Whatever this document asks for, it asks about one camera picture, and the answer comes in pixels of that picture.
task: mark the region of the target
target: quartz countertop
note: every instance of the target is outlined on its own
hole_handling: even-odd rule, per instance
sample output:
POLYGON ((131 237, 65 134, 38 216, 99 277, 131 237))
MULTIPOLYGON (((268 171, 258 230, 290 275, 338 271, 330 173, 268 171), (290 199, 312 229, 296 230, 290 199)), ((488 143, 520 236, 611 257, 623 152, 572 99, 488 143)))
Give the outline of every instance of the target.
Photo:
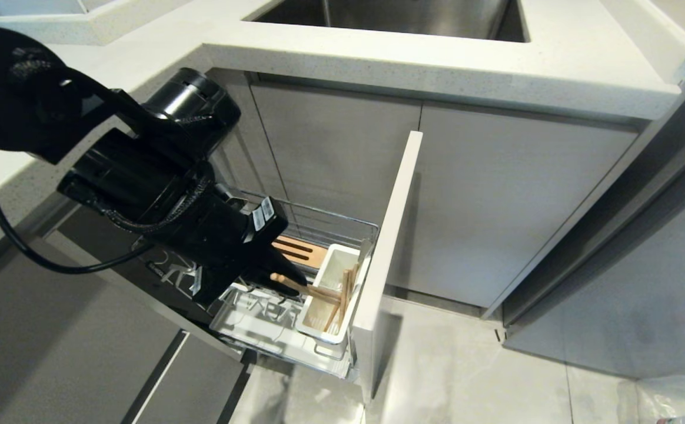
MULTIPOLYGON (((193 0, 108 45, 49 47, 70 67, 138 100, 182 65, 644 119, 660 118, 681 92, 660 78, 599 0, 520 0, 528 43, 250 21, 277 3, 193 0)), ((17 223, 36 209, 91 142, 56 167, 0 152, 9 219, 17 223)))

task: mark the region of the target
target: black robotic arm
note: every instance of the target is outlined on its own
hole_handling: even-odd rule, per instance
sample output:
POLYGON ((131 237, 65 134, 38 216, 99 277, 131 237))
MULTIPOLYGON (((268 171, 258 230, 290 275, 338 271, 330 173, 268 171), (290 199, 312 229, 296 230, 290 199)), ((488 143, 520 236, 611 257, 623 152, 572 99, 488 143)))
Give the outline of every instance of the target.
POLYGON ((165 247, 202 267, 201 284, 185 308, 186 294, 176 287, 157 290, 156 297, 203 327, 211 321, 211 303, 238 276, 287 296, 299 294, 270 279, 278 272, 305 284, 302 272, 272 246, 288 225, 281 205, 268 197, 246 210, 218 186, 207 161, 240 117, 218 84, 183 68, 140 105, 66 67, 38 41, 0 29, 0 150, 58 164, 113 116, 132 134, 106 132, 58 191, 149 244, 107 263, 61 266, 33 252, 0 209, 1 228, 23 253, 54 271, 81 273, 122 263, 152 244, 165 247))

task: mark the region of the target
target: sink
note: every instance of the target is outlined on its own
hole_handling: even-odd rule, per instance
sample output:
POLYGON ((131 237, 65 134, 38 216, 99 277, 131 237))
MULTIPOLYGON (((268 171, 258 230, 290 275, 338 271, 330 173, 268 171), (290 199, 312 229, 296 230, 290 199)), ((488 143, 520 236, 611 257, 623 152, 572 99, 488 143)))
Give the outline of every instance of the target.
POLYGON ((527 41, 517 0, 283 0, 254 21, 527 41))

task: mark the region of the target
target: floor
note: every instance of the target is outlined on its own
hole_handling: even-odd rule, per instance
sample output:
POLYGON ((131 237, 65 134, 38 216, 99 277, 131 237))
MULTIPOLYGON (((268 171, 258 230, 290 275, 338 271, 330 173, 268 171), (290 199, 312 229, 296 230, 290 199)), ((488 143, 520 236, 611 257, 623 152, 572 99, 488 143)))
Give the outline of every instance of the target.
POLYGON ((635 383, 501 347, 477 311, 386 296, 400 332, 374 401, 305 367, 261 359, 231 424, 635 424, 635 383))

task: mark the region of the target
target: gray cabinet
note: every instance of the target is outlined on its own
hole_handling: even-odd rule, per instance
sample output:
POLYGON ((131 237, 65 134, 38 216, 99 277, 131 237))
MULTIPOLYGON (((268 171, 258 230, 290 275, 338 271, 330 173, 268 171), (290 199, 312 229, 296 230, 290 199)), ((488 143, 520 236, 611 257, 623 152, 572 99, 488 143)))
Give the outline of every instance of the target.
POLYGON ((288 199, 381 224, 421 103, 279 84, 251 91, 288 199))
POLYGON ((212 69, 207 75, 230 93, 241 110, 238 124, 210 158, 219 177, 244 190, 287 198, 245 72, 212 69))
POLYGON ((522 279, 636 137, 538 115, 436 104, 425 105, 421 131, 393 282, 483 307, 522 279))
POLYGON ((215 424, 241 373, 226 365, 214 347, 188 336, 137 422, 215 424))
MULTIPOLYGON (((65 255, 39 240, 40 253, 65 255)), ((0 422, 120 422, 178 326, 95 274, 0 261, 0 422)))

